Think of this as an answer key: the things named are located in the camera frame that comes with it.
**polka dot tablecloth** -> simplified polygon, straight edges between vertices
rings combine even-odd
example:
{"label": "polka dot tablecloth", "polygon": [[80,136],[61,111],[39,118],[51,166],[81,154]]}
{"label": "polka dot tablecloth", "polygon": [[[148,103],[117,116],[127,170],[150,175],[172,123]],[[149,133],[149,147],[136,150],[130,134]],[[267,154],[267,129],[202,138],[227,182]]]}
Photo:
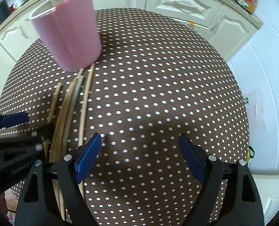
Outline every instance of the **polka dot tablecloth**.
{"label": "polka dot tablecloth", "polygon": [[[246,159],[248,121],[229,67],[197,33],[140,9],[95,12],[103,52],[96,62],[84,140],[103,147],[85,181],[86,203],[100,225],[182,224],[201,190],[178,148],[186,133],[208,155]],[[37,40],[8,77],[0,113],[26,111],[29,122],[0,131],[12,137],[46,123],[58,82],[58,105],[77,73],[62,71]],[[83,89],[71,123],[68,153],[78,141]],[[226,183],[210,221],[217,218]],[[13,187],[18,198],[23,181]]]}

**pink cup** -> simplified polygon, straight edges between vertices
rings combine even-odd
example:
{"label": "pink cup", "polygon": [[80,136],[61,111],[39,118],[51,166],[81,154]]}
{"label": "pink cup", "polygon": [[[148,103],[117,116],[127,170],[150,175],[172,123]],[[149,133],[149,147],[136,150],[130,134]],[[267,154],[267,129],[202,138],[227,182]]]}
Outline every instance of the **pink cup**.
{"label": "pink cup", "polygon": [[86,68],[101,54],[92,0],[63,0],[55,8],[47,0],[31,12],[29,20],[65,71]]}

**bolt head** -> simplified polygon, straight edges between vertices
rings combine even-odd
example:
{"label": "bolt head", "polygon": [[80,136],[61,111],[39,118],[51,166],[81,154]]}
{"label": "bolt head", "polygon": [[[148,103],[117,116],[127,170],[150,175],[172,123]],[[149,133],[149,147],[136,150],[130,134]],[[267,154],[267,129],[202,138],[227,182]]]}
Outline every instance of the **bolt head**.
{"label": "bolt head", "polygon": [[241,166],[245,166],[245,165],[246,165],[246,161],[245,161],[245,160],[239,160],[239,164],[240,164]]}
{"label": "bolt head", "polygon": [[71,158],[72,158],[71,155],[65,155],[65,156],[64,156],[64,160],[65,160],[65,161],[70,161]]}
{"label": "bolt head", "polygon": [[35,161],[35,166],[37,167],[37,166],[40,166],[42,164],[42,161],[41,160],[36,160]]}
{"label": "bolt head", "polygon": [[214,155],[209,155],[208,159],[210,161],[216,161],[217,160],[216,156],[214,156]]}

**yellow object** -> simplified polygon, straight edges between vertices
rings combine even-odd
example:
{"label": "yellow object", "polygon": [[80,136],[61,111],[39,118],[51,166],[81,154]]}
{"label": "yellow object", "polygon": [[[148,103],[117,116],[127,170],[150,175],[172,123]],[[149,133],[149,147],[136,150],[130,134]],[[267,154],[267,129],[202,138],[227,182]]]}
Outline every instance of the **yellow object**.
{"label": "yellow object", "polygon": [[246,9],[250,14],[252,14],[256,9],[256,5],[254,3],[250,3],[248,8]]}
{"label": "yellow object", "polygon": [[246,156],[246,161],[250,162],[251,161],[251,154],[250,154],[250,150],[248,149],[248,155]]}

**black object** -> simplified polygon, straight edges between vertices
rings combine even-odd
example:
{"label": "black object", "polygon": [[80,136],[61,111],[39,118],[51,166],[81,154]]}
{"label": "black object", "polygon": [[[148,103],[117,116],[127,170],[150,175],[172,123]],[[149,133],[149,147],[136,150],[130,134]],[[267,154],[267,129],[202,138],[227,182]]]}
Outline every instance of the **black object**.
{"label": "black object", "polygon": [[3,0],[0,3],[0,23],[5,21],[5,19],[9,17],[10,14],[11,12],[9,11],[9,6],[6,3],[6,0]]}
{"label": "black object", "polygon": [[[25,122],[27,113],[0,115],[0,128],[9,123],[17,125]],[[26,133],[26,136],[0,139],[0,194],[24,179],[33,162],[45,159],[42,143],[52,137],[54,125],[46,125]]]}
{"label": "black object", "polygon": [[[260,196],[245,161],[231,164],[208,156],[184,134],[180,135],[179,147],[194,178],[203,184],[182,226],[264,226]],[[223,179],[228,183],[222,208],[218,219],[209,223]]]}
{"label": "black object", "polygon": [[[17,206],[16,226],[74,225],[98,226],[75,181],[78,167],[83,162],[87,173],[90,167],[86,160],[91,160],[101,148],[101,136],[95,133],[89,142],[80,146],[73,155],[66,155],[54,163],[37,160],[24,183]],[[65,206],[73,224],[62,220],[53,187],[53,179],[59,181]]]}

